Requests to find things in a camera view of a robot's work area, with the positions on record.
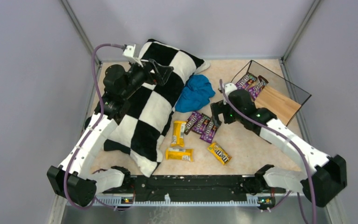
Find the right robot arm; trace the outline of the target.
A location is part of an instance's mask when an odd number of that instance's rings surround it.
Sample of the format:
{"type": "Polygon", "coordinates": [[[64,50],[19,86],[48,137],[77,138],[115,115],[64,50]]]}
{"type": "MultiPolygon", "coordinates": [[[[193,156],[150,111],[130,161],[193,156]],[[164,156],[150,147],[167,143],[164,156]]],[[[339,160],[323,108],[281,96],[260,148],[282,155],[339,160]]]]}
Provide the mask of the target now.
{"type": "Polygon", "coordinates": [[[267,186],[302,192],[321,208],[347,187],[347,165],[342,156],[330,156],[304,141],[269,109],[257,108],[246,90],[234,90],[223,97],[210,105],[216,125],[241,123],[245,129],[276,146],[301,169],[292,171],[265,165],[256,174],[267,186]]]}

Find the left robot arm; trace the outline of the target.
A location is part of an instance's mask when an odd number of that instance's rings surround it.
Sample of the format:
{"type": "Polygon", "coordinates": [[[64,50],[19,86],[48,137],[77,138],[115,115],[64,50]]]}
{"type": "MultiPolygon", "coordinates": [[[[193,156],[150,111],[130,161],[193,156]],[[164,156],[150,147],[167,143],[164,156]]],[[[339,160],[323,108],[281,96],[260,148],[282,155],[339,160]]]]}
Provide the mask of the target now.
{"type": "Polygon", "coordinates": [[[74,207],[85,210],[95,202],[96,194],[120,187],[129,176],[125,169],[110,168],[90,174],[90,167],[109,135],[127,113],[129,98],[144,84],[163,86],[174,68],[154,59],[133,63],[129,70],[115,64],[105,72],[104,94],[97,90],[99,105],[89,125],[69,155],[57,167],[47,171],[53,191],[74,207]]]}

